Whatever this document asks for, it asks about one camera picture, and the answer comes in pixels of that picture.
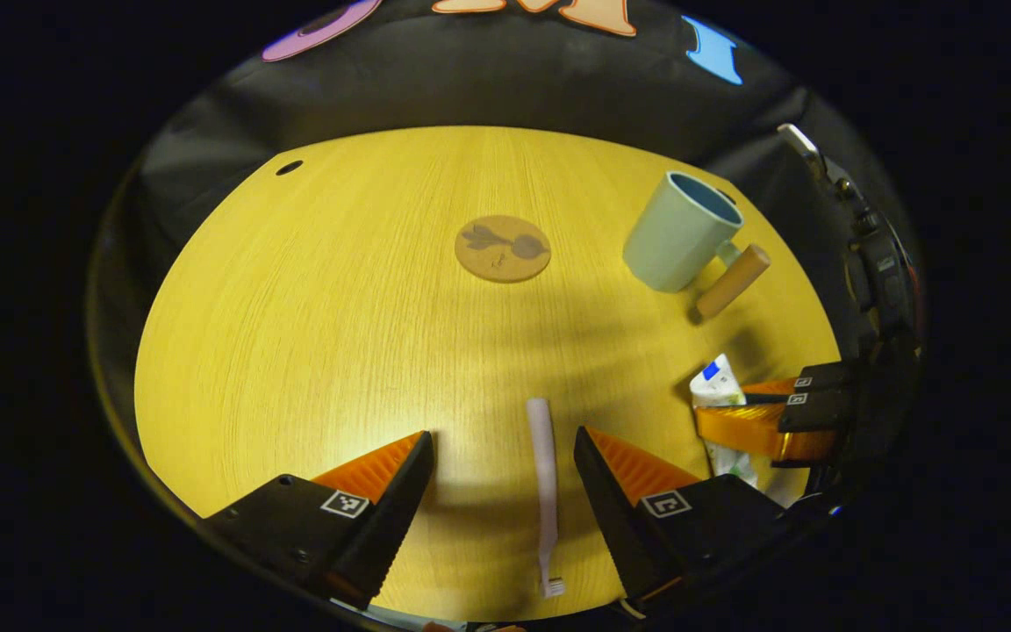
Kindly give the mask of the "pale green cup wooden handle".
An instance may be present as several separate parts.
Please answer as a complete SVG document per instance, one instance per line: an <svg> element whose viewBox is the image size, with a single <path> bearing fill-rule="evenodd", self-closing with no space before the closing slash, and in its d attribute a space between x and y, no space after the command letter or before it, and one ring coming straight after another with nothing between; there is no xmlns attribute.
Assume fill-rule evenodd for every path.
<svg viewBox="0 0 1011 632"><path fill-rule="evenodd" d="M745 225L733 197L701 177L670 169L623 245L623 262L643 284L666 293L686 288L714 260L725 265L702 291L694 311L703 320L725 311L771 266L765 249L734 238Z"/></svg>

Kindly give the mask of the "round brown coaster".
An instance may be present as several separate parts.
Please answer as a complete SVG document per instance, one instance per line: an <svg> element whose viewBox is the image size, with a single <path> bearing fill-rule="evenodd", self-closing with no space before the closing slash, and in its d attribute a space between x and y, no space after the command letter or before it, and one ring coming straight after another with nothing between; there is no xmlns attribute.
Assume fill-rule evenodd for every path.
<svg viewBox="0 0 1011 632"><path fill-rule="evenodd" d="M467 221L455 236L455 257L470 275L498 284L525 283L549 266L549 237L511 215Z"/></svg>

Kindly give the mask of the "white toothpaste tube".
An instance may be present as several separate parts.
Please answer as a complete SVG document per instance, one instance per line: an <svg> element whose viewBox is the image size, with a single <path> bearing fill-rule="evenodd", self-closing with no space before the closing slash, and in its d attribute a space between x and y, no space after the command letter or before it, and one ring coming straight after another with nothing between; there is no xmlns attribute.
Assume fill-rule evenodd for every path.
<svg viewBox="0 0 1011 632"><path fill-rule="evenodd" d="M718 355L690 381L695 431L705 445L711 476L734 475L757 487L753 455L768 456L778 425L756 420L726 355Z"/></svg>

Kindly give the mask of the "pale pink toothbrush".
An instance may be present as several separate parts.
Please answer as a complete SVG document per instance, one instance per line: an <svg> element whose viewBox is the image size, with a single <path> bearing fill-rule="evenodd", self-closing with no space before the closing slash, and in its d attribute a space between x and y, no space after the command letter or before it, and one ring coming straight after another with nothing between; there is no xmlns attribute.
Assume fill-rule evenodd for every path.
<svg viewBox="0 0 1011 632"><path fill-rule="evenodd" d="M526 414L534 453L539 505L537 548L539 586L542 598L549 600L565 592L564 580L551 576L551 557L558 543L559 527L556 445L549 401L527 400Z"/></svg>

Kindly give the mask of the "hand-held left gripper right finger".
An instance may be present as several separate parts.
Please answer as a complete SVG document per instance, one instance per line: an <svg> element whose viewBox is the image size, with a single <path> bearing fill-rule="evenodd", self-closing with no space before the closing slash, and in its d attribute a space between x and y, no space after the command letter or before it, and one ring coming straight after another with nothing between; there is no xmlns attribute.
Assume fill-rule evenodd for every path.
<svg viewBox="0 0 1011 632"><path fill-rule="evenodd" d="M721 596L822 524L822 498L782 507L734 475L701 479L595 427L573 451L628 603L642 619Z"/></svg>

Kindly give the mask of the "black backdrop cloth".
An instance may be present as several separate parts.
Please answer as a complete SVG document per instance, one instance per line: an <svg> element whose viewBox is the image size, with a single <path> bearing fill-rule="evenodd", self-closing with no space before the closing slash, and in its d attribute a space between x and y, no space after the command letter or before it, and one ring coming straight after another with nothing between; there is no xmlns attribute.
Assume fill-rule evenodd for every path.
<svg viewBox="0 0 1011 632"><path fill-rule="evenodd" d="M165 273L214 207L278 153L425 126L574 133L711 169L769 216L817 288L839 349L864 335L840 271L850 219L804 207L774 129L790 121L900 237L921 240L881 161L820 92L738 33L666 0L630 0L634 37L509 8L445 16L382 0L372 16L283 61L249 57L173 113L137 155L97 233L88 347L102 412L132 435L133 365Z"/></svg>

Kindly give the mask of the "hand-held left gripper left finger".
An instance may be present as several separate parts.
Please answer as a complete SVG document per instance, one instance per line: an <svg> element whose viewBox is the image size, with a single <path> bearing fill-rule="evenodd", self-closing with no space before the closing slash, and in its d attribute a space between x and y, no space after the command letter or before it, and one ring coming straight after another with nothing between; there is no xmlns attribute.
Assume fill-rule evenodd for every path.
<svg viewBox="0 0 1011 632"><path fill-rule="evenodd" d="M317 477L276 475L202 524L286 583L364 609L389 575L434 467L424 429Z"/></svg>

